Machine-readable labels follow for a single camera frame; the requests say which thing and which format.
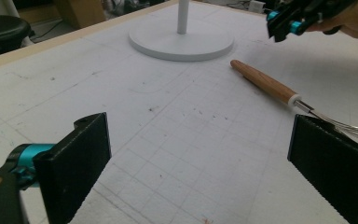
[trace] black stool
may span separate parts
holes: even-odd
[[[0,15],[0,54],[19,49],[31,33],[30,24],[18,17]]]

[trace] black and teal device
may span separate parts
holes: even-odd
[[[286,39],[288,34],[303,35],[316,22],[333,18],[357,0],[291,0],[282,1],[277,8],[267,15],[269,37],[275,42]],[[326,35],[335,34],[340,27],[335,27]]]
[[[0,168],[0,223],[28,224],[20,189],[39,187],[51,224],[68,223],[111,158],[106,114],[75,122],[57,144],[24,144]]]

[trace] whisk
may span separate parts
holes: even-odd
[[[271,96],[278,98],[280,101],[290,106],[297,106],[302,111],[307,114],[311,114],[318,119],[322,119],[333,124],[338,132],[347,135],[352,140],[358,140],[358,127],[330,119],[329,117],[319,113],[311,106],[302,102],[299,94],[292,91],[281,82],[238,60],[232,60],[231,66],[239,71],[246,79]]]

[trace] table surface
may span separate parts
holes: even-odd
[[[171,1],[1,55],[0,166],[17,145],[56,143],[75,120],[107,112],[113,157],[72,223],[347,223],[286,159],[300,111],[229,62],[358,125],[358,40],[274,43],[262,16],[190,3],[190,19],[235,36],[228,55],[178,63],[131,47],[131,29],[176,12]],[[31,223],[48,223],[39,189],[22,197]]]

